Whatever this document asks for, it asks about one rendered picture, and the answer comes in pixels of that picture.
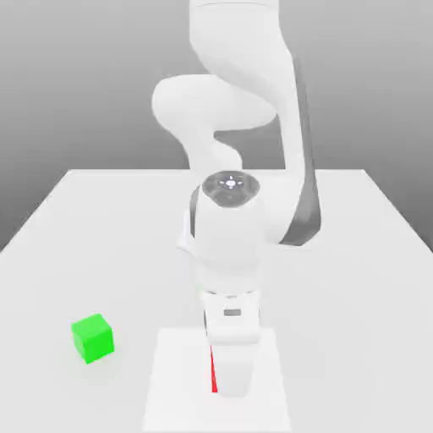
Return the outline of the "small red cube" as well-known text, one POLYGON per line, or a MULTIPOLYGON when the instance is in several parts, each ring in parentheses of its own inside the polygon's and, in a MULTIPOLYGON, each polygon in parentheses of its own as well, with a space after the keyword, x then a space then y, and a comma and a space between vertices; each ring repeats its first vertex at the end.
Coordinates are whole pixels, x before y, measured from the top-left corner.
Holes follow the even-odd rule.
POLYGON ((215 365, 214 365, 214 357, 213 357, 213 350, 212 346, 210 345, 210 356, 211 356, 211 392, 217 393, 217 379, 216 379, 216 372, 215 372, 215 365))

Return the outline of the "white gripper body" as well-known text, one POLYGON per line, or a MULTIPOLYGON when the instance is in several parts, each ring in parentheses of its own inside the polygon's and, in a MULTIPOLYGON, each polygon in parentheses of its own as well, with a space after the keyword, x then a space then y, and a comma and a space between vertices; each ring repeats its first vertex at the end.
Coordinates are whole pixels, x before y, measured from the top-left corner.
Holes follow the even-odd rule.
POLYGON ((260 340, 260 291, 201 292, 210 344, 255 344, 260 340))

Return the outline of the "small green cube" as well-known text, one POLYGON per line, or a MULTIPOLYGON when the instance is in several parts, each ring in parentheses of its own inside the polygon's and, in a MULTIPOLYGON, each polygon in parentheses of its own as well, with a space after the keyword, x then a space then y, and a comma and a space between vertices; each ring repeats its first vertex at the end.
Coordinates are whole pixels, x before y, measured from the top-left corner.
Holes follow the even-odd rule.
POLYGON ((73 323, 71 332, 74 346, 87 364, 114 352, 112 328, 99 313, 73 323))

